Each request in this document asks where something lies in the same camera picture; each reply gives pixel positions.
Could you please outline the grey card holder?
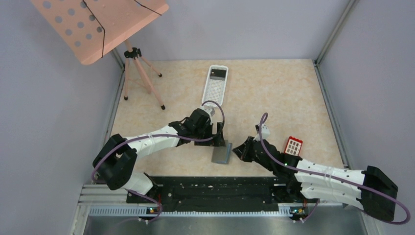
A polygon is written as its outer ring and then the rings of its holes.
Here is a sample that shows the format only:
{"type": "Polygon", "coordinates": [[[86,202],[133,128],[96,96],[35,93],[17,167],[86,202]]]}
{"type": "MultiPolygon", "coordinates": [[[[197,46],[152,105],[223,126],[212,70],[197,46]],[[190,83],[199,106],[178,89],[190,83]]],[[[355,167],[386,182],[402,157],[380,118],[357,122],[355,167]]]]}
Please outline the grey card holder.
{"type": "Polygon", "coordinates": [[[224,146],[214,147],[212,158],[211,158],[212,163],[225,165],[228,142],[229,142],[228,140],[225,140],[224,146]]]}

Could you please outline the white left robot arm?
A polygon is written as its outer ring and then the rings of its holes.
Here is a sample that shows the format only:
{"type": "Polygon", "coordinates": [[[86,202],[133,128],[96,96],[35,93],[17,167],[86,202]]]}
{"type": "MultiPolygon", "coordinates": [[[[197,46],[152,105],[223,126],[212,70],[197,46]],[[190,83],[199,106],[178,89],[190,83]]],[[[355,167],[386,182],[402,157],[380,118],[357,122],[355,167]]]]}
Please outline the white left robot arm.
{"type": "Polygon", "coordinates": [[[157,151],[189,142],[214,146],[214,140],[223,136],[225,122],[219,122],[213,134],[213,114],[214,109],[200,107],[183,120],[170,122],[150,133],[128,138],[115,134],[94,159],[94,171],[110,190],[134,191],[144,202],[152,202],[157,196],[156,184],[145,173],[135,171],[136,163],[157,151]]]}

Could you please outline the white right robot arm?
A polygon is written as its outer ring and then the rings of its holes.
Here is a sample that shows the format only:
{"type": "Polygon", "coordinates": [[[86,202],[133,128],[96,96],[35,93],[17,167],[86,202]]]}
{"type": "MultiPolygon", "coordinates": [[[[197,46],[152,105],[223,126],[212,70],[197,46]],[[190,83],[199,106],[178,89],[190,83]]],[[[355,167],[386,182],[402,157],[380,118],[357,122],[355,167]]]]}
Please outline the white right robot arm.
{"type": "Polygon", "coordinates": [[[387,222],[394,220],[395,203],[377,193],[397,198],[398,186],[379,168],[348,170],[313,163],[299,156],[303,142],[289,137],[284,152],[267,140],[249,136],[232,151],[244,162],[256,162],[275,176],[287,179],[287,196],[294,202],[302,199],[337,201],[363,210],[387,222]]]}

